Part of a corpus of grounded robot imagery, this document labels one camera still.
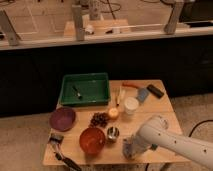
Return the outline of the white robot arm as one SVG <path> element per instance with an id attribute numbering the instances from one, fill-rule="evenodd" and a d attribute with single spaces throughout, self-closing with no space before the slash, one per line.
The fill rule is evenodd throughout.
<path id="1" fill-rule="evenodd" d="M 145 121 L 133 135 L 130 156 L 142 154 L 155 144 L 213 169 L 213 143 L 173 133 L 168 126 L 161 116 Z"/>

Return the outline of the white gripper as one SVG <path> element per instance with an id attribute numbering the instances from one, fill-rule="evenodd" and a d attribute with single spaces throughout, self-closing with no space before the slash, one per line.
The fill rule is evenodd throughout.
<path id="1" fill-rule="evenodd" d="M 130 137 L 130 157 L 136 158 L 144 153 L 148 148 L 148 143 L 138 135 L 132 135 Z"/>

